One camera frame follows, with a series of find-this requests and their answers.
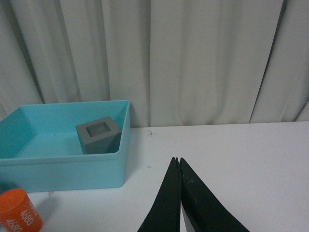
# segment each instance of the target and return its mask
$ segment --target light blue plastic tray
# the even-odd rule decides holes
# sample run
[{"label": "light blue plastic tray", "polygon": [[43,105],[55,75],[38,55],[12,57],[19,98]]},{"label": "light blue plastic tray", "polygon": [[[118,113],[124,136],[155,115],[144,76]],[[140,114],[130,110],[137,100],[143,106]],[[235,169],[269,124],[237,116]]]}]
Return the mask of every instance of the light blue plastic tray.
[{"label": "light blue plastic tray", "polygon": [[[0,121],[0,188],[38,192],[122,186],[129,105],[129,101],[95,101],[17,108]],[[84,155],[75,126],[107,116],[122,130],[119,150]]]}]

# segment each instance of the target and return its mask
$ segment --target orange container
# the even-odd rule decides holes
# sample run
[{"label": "orange container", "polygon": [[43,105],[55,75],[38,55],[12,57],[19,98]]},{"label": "orange container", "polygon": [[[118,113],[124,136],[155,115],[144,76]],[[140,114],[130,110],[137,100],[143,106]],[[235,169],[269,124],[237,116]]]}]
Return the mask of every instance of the orange container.
[{"label": "orange container", "polygon": [[38,212],[20,188],[0,195],[0,223],[8,232],[38,232],[42,227]]}]

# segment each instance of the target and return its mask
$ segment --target hollow square block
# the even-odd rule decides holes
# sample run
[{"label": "hollow square block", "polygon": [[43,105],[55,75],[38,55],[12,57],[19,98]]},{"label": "hollow square block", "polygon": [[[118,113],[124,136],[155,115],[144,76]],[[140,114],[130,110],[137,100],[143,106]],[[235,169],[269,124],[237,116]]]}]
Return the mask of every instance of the hollow square block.
[{"label": "hollow square block", "polygon": [[78,125],[76,130],[84,154],[114,153],[119,149],[121,130],[110,117]]}]

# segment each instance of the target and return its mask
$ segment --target curtain fold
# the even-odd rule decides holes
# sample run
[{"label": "curtain fold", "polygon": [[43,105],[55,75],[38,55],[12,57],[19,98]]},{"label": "curtain fold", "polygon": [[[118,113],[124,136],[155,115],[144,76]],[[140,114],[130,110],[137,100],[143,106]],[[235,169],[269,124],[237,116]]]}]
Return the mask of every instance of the curtain fold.
[{"label": "curtain fold", "polygon": [[[309,2],[287,1],[251,123],[295,121],[309,100]],[[303,113],[302,120],[309,120]]]},{"label": "curtain fold", "polygon": [[307,1],[0,8],[0,118],[28,103],[128,99],[133,127],[309,120]]},{"label": "curtain fold", "polygon": [[151,125],[248,123],[282,1],[152,1]]},{"label": "curtain fold", "polygon": [[42,101],[0,2],[0,116],[30,103]]}]

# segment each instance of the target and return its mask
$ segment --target white table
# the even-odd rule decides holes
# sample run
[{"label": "white table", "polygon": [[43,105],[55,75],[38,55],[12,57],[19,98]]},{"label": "white table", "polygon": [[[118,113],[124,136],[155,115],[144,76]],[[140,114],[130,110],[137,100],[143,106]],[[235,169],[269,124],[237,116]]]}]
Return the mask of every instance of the white table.
[{"label": "white table", "polygon": [[136,232],[172,157],[250,232],[309,231],[309,122],[132,129],[121,188],[29,194],[41,231]]}]

